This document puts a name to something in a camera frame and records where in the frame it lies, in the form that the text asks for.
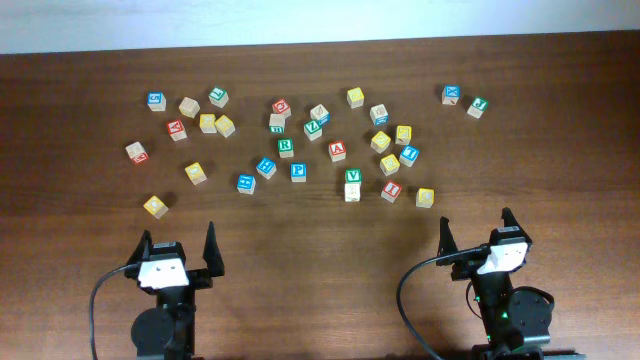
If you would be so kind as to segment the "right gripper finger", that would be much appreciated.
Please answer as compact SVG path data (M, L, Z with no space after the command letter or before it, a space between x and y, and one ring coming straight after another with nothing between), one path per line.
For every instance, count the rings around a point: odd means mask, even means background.
M449 226L449 219L442 216L439 220L439 245L437 256L439 258L452 259L457 252L458 248Z
M522 226L516 220L513 212L510 208L504 207L501 210L501 219L503 220L504 228L517 232L520 236L527 238L528 234L522 228Z

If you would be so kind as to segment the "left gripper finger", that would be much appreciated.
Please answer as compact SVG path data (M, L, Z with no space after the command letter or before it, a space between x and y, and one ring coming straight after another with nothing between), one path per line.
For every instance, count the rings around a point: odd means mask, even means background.
M225 265L216 240L215 226L212 221L209 222L207 229L203 249L203 260L206 263L211 277L220 277L225 275Z
M140 264L147 261L150 257L152 246L151 233L148 230L144 230L138 245L127 261L127 265Z

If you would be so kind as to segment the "yellow C block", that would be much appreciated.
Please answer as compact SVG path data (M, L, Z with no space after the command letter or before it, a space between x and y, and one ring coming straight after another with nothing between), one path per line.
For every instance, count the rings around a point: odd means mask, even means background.
M434 204L435 193L433 189L420 188L416 193L416 206L431 208Z

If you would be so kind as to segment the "red I block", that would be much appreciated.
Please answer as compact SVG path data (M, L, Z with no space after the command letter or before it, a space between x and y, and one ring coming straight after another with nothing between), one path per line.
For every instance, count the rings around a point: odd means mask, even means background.
M381 190L381 197L390 203L394 203L402 191L402 186L396 182L387 182Z

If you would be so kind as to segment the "green R block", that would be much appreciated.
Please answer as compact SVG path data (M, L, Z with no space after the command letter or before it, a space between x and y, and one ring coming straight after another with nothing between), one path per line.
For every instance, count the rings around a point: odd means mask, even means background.
M291 138L278 139L277 147L281 158L292 158L294 156L294 143Z

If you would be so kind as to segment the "red A block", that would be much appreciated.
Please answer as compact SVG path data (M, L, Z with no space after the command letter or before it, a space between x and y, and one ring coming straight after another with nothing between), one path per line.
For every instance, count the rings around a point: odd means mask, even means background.
M328 145L328 153L333 162L341 161L346 158L346 147L343 141L331 142Z

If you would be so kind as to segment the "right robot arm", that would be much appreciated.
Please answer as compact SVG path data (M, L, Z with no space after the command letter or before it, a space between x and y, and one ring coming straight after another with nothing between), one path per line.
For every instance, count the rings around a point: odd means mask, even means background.
M472 347L472 359L542 359L551 340L549 326L555 300L540 289L514 287L510 275L526 264L532 239L510 209L501 211L504 225L475 248L457 248L449 219L440 219L438 266L451 266L451 279L471 282L487 336Z

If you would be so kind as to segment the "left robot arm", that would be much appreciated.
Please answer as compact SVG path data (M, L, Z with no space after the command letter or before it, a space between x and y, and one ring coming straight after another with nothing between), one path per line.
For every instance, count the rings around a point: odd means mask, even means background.
M127 261L125 277L156 298L156 305L138 315L131 340L138 359L190 359L195 351L195 293L210 289L213 279L225 275L215 226L208 224L200 269L186 268L181 243L155 244L149 231Z

